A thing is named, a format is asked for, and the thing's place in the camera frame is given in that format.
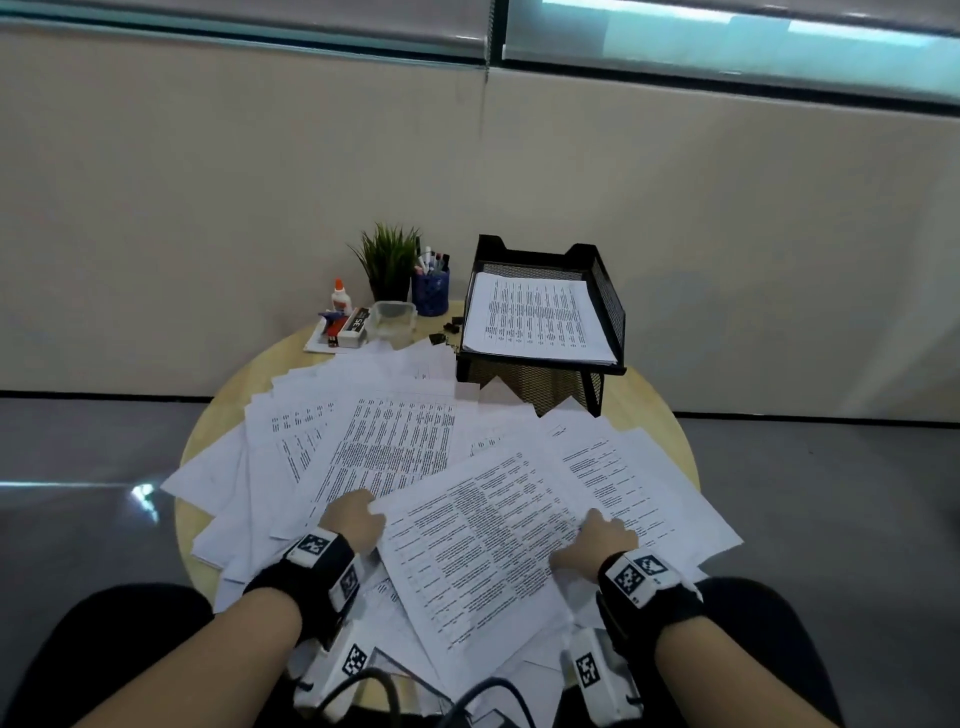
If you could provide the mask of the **person's right hand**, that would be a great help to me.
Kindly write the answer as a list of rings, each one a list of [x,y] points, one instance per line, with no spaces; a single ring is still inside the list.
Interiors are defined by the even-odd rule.
[[[626,527],[619,518],[607,519],[596,509],[589,509],[580,526],[580,530],[569,545],[560,550],[580,552],[580,571],[570,572],[582,579],[597,583],[601,568],[612,556],[635,551],[640,547],[637,533]]]

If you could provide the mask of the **person's left hand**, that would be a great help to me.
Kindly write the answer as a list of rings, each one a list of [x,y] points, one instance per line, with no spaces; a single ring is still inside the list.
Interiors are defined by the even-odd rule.
[[[371,513],[375,515],[349,514],[345,493],[328,504],[318,527],[342,536],[354,553],[368,556],[377,548],[387,523],[385,515]]]

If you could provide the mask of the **large printed paper sheet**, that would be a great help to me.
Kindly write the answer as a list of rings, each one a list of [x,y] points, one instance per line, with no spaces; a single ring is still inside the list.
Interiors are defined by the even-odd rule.
[[[448,698],[493,676],[570,610],[551,553],[600,500],[549,443],[500,444],[374,500],[378,552]]]

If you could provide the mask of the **person's left forearm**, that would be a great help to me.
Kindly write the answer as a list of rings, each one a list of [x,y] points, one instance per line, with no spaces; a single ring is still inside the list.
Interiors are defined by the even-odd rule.
[[[290,596],[255,589],[74,728],[254,728],[302,626]]]

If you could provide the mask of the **person's right forearm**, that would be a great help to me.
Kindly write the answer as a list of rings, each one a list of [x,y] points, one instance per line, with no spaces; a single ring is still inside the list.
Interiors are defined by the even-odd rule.
[[[706,617],[665,627],[654,662],[688,728],[838,728]]]

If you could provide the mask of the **pile of scattered printed papers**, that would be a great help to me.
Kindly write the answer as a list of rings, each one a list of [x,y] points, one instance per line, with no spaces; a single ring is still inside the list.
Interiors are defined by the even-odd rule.
[[[187,551],[221,572],[215,606],[239,596],[258,568],[281,556],[342,495],[374,500],[402,490],[500,445],[549,444],[608,518],[634,529],[642,545],[690,576],[708,559],[742,544],[686,474],[643,429],[618,431],[573,397],[540,416],[500,379],[454,379],[453,350],[428,340],[406,349],[373,346],[327,363],[292,369],[254,394],[238,423],[174,471],[162,490],[209,515]],[[361,607],[347,621],[356,637],[335,647],[362,660],[367,643],[438,688],[438,675],[414,632],[379,552],[359,563]],[[558,582],[569,615],[546,626],[524,649],[563,648],[567,628],[599,626],[582,579]]]

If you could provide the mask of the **black and white small box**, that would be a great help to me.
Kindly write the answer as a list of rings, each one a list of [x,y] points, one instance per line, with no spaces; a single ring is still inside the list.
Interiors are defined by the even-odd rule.
[[[348,319],[343,320],[342,326],[335,336],[337,348],[359,349],[367,341],[367,326],[371,310],[368,307],[357,307]]]

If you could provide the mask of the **black mesh letter tray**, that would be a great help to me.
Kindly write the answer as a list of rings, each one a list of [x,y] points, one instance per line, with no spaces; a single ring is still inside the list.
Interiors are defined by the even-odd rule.
[[[594,417],[601,414],[606,377],[626,374],[626,313],[599,249],[575,244],[565,252],[511,249],[496,235],[478,237],[463,318],[469,310],[474,276],[480,272],[511,278],[584,281],[606,340],[616,356],[613,365],[490,355],[464,350],[457,354],[457,379],[486,385],[498,378],[532,406],[546,414],[571,397]]]

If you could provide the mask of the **clear plastic container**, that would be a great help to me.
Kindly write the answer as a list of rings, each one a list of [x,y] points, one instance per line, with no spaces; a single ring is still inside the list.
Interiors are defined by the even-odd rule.
[[[414,341],[417,318],[412,302],[378,300],[369,309],[367,339],[386,342],[395,350],[406,348]]]

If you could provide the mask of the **blue mesh pen holder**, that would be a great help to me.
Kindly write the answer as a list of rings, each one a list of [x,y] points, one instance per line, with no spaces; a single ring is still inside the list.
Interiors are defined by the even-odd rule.
[[[414,271],[411,298],[419,317],[435,318],[447,314],[450,308],[450,271]]]

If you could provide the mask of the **person's right leg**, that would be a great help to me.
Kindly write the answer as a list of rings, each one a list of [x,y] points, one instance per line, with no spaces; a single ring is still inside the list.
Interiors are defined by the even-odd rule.
[[[809,632],[773,588],[742,577],[699,583],[703,613],[780,682],[846,728],[832,680]]]

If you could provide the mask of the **person's leg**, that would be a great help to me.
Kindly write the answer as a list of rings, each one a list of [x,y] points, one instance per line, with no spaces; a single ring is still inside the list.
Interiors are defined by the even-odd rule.
[[[699,583],[703,613],[780,682],[846,728],[832,680],[809,632],[773,588],[742,577]]]
[[[106,588],[78,602],[31,661],[0,728],[72,728],[213,620],[196,589]]]

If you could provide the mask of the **small green potted plant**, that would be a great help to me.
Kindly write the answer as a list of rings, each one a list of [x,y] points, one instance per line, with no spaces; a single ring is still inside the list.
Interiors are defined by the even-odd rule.
[[[419,265],[420,234],[416,226],[376,222],[373,233],[361,232],[359,245],[348,245],[366,274],[374,302],[407,301]]]

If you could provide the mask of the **stack of papers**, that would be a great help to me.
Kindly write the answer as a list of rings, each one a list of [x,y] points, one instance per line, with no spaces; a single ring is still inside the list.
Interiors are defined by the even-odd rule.
[[[462,348],[481,355],[617,363],[583,280],[474,275]]]

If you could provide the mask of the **person's left leg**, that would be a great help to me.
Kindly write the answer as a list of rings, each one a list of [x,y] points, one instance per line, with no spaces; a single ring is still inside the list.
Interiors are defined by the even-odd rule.
[[[106,588],[78,602],[31,661],[0,728],[72,728],[213,620],[196,589]]]

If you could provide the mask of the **window pane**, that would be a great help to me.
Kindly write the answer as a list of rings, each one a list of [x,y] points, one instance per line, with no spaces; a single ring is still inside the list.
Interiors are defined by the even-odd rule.
[[[506,2],[506,62],[960,107],[960,0]]]
[[[480,63],[497,0],[0,0],[0,18]]]

